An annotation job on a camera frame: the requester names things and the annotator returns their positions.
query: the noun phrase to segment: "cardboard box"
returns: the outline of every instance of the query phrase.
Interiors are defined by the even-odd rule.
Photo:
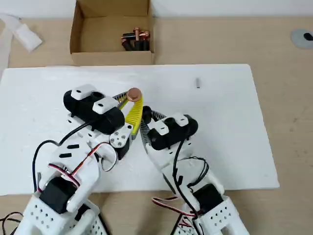
[[[151,51],[125,51],[123,33],[135,27],[150,31]],[[153,18],[149,0],[77,0],[70,53],[75,64],[153,64]]]

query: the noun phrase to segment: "red wire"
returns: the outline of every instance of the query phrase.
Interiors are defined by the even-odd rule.
[[[96,145],[95,148],[93,148],[89,154],[87,154],[87,156],[78,164],[78,166],[73,170],[73,172],[71,173],[71,175],[74,175],[78,170],[79,168],[82,167],[82,165],[84,164],[84,161],[87,159],[87,157],[89,157],[90,155],[92,155],[95,151],[97,151],[97,149],[99,148],[100,145],[104,144],[104,143],[107,143],[109,144],[108,142],[101,142],[99,144]]]
[[[189,225],[189,224],[183,224],[183,223],[180,223],[179,225],[181,225],[181,226],[186,226],[186,227],[189,227],[189,228],[192,228],[192,226],[191,226],[191,225]]]
[[[174,212],[177,212],[177,213],[180,213],[180,214],[183,214],[183,215],[186,215],[186,216],[192,216],[192,217],[195,216],[194,214],[188,214],[188,213],[186,213],[186,212],[183,212],[183,211],[181,211],[181,210],[178,210],[178,209],[176,209],[176,208],[174,208],[174,207],[170,207],[170,206],[168,206],[168,205],[166,205],[166,204],[163,204],[163,203],[160,203],[160,202],[158,202],[158,201],[152,200],[152,202],[153,202],[154,204],[160,206],[160,207],[170,209],[170,210],[172,210],[172,211],[174,211]]]
[[[66,175],[68,178],[70,178],[72,181],[74,181],[78,186],[80,186],[80,183],[71,175],[68,174],[66,171],[64,171],[62,168],[60,168],[59,166],[55,165],[55,164],[51,164],[49,163],[48,166],[56,168],[58,170],[60,170],[62,172],[62,174]]]

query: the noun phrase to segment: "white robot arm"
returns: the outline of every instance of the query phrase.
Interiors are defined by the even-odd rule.
[[[124,117],[121,109],[128,101],[134,105]],[[43,142],[52,142],[58,148],[38,185],[34,183],[37,190],[15,235],[108,234],[99,208],[88,197],[101,171],[110,171],[136,138],[142,104],[137,88],[114,97],[105,96],[91,85],[65,93],[64,105],[70,111],[66,122],[74,131],[60,143]]]
[[[206,160],[193,155],[192,136],[197,129],[198,123],[189,115],[166,117],[143,108],[140,132],[145,150],[175,195],[153,202],[180,213],[172,235],[222,235],[223,228],[231,235],[249,235]],[[176,198],[186,203],[181,211],[166,205]]]

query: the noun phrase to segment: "white board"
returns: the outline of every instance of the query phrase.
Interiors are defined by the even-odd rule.
[[[195,79],[201,81],[196,88]],[[39,143],[67,132],[63,95],[83,84],[107,95],[139,87],[145,105],[199,123],[195,154],[205,157],[226,189],[276,188],[277,173],[249,65],[165,65],[6,69],[0,82],[0,195],[31,193]],[[43,170],[54,146],[44,146]],[[140,136],[125,158],[103,173],[96,191],[169,190]]]

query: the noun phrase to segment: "wooden table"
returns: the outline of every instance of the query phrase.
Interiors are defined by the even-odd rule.
[[[72,65],[71,20],[25,23],[45,43],[28,54],[14,41],[10,67]],[[156,20],[156,64],[251,65],[281,184],[276,190],[227,192],[252,235],[312,234],[313,50],[298,49],[290,41],[292,30],[312,27],[312,17]],[[177,214],[150,202],[152,195],[168,194],[94,194],[92,200],[113,234],[169,235]],[[22,212],[29,197],[0,197],[0,217]]]

